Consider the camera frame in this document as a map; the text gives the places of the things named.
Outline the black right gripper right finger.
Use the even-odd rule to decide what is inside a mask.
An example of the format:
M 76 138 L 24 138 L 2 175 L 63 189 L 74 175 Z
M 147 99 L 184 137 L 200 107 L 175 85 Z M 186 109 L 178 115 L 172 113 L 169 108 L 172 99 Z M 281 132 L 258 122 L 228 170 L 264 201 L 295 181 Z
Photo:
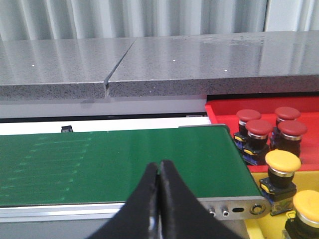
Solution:
M 184 183 L 174 163 L 160 163 L 160 213 L 164 239 L 239 239 L 215 219 Z

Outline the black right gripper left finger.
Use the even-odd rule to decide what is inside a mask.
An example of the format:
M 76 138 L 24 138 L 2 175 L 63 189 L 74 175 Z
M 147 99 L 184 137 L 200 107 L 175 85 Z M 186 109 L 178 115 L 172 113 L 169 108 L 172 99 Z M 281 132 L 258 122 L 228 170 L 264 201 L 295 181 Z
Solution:
M 90 239 L 157 239 L 158 167 L 150 163 L 130 197 L 104 225 L 88 236 Z

